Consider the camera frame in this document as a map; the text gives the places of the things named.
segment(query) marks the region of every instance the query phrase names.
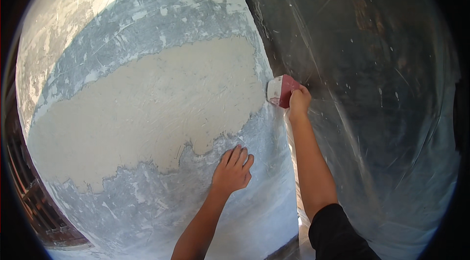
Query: black sleeve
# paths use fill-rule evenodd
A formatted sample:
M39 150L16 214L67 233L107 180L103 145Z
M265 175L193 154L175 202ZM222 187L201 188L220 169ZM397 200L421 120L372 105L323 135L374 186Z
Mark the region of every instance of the black sleeve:
M367 241L355 232L343 207L338 204L317 212L308 237L318 260L380 259Z

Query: wall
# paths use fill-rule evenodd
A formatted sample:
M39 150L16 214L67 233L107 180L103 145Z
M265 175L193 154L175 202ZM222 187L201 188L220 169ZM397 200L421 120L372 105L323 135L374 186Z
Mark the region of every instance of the wall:
M81 182L51 175L51 160L39 154L54 150L54 144L45 141L56 131L39 130L38 124L61 103L76 102L114 72L131 67L132 61L187 43L246 39L252 47L251 69L260 83L258 93L264 96L272 72L244 0L35 0L23 31L16 86L27 144L47 190L94 245L84 251L51 251L55 258L169 259L205 198L220 156L237 143L247 146L257 163L248 188L230 197L208 259L263 259L298 233L282 112L266 101L260 110L249 108L253 112L240 132L234 129L230 134L220 128L212 150L209 147L203 155L194 153L196 141L186 140L177 153L178 166L170 172L161 171L154 158L142 158L135 150L134 159L114 162L116 169L103 177L102 189L86 182L79 188ZM240 56L246 57L246 51ZM70 152L90 150L68 146ZM93 168L100 161L81 163L82 168Z

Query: plastic sheeting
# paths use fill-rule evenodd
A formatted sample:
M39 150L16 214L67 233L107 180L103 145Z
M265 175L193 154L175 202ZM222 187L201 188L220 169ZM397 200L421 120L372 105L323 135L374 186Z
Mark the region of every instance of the plastic sheeting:
M247 0L274 76L309 88L338 200L382 259L415 259L452 196L458 62L432 0Z

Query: sanding block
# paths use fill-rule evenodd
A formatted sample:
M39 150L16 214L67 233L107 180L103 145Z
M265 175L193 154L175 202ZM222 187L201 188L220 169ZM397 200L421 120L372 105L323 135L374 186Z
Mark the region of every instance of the sanding block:
M291 91L298 90L299 83L290 75L284 74L269 81L267 84L267 100L282 108L289 108Z

